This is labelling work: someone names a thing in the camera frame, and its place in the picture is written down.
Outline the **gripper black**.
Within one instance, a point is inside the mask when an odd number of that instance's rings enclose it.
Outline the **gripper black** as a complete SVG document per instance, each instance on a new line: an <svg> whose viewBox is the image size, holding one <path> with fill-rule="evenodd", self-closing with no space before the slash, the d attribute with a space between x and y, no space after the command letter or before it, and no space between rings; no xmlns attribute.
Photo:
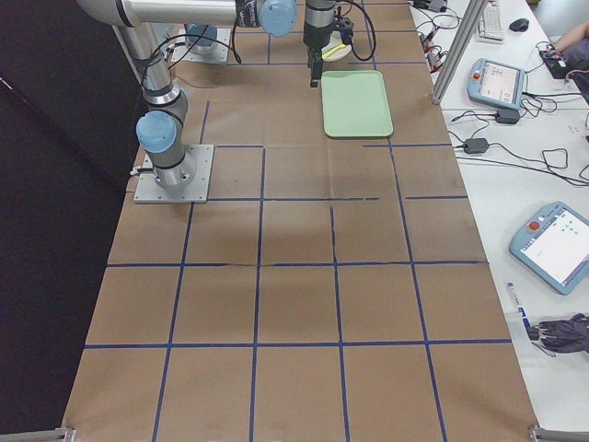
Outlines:
<svg viewBox="0 0 589 442"><path fill-rule="evenodd" d="M317 28L304 25L303 42L307 47L307 67L310 71L309 85L317 87L323 72L323 57L321 50L329 43L332 26Z"/></svg>
<svg viewBox="0 0 589 442"><path fill-rule="evenodd" d="M353 41L353 22L347 17L335 17L335 30L340 33L341 42L351 45Z"/></svg>

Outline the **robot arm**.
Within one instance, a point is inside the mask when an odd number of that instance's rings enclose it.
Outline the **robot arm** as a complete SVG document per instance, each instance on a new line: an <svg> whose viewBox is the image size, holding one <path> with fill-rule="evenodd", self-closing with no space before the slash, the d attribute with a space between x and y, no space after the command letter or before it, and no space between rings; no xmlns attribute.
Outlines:
<svg viewBox="0 0 589 442"><path fill-rule="evenodd" d="M215 45L225 46L227 49L235 48L235 29L218 29L213 25L199 25L189 23L184 25L186 35L186 46L197 50L198 48L209 49ZM220 32L229 32L229 42L221 41ZM332 47L348 46L353 40L353 23L348 18L337 18L335 26L329 34L328 42L322 46L322 51L330 50Z"/></svg>
<svg viewBox="0 0 589 442"><path fill-rule="evenodd" d="M326 135L318 74L256 64L296 21L292 1L84 1L110 25L140 86L139 204L264 194L263 174L319 165Z"/></svg>

